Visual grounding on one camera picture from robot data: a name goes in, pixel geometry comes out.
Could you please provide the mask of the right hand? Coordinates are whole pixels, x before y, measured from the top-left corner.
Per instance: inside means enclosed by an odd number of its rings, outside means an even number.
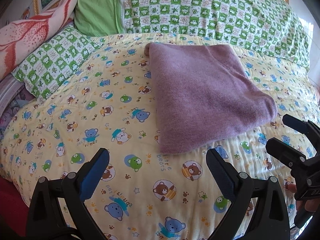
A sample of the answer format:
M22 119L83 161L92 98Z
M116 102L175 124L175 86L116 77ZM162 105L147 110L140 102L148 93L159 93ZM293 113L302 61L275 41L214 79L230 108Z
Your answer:
M297 192L297 188L295 184L290 183L287 186L288 190L292 193ZM320 198L307 200L306 202L302 200L296 201L296 210L299 211L301 208L304 208L306 211L315 212L317 211L320 204Z

